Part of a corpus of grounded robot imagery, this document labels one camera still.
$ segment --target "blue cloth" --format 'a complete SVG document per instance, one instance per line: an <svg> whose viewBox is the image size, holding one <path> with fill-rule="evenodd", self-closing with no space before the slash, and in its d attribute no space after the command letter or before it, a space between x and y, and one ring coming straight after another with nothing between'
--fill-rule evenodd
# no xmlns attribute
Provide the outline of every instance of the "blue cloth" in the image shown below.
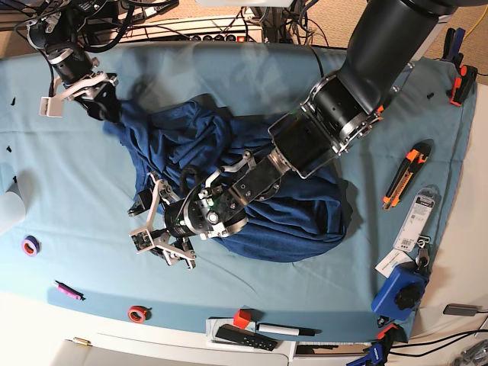
<svg viewBox="0 0 488 366"><path fill-rule="evenodd" d="M123 103L120 124L104 124L127 147L136 167L136 190L147 184L147 173L158 172L173 188L188 164L210 173L236 161L244 149L270 142L269 122L224 120L188 101L176 108L147 114L134 102ZM312 178L288 173L279 192L265 202L252 202L244 229L219 239L231 252L272 262L296 262L336 247L345 235L341 194L330 168Z"/></svg>

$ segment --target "blue clamp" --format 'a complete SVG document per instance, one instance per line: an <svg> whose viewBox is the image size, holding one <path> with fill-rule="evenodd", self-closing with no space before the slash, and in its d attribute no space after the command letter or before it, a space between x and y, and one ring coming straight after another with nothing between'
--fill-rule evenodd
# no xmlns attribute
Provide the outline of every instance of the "blue clamp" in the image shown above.
<svg viewBox="0 0 488 366"><path fill-rule="evenodd" d="M383 346L380 343L372 345L369 352L363 358L349 362L346 366L362 366L366 364L379 364L383 361Z"/></svg>

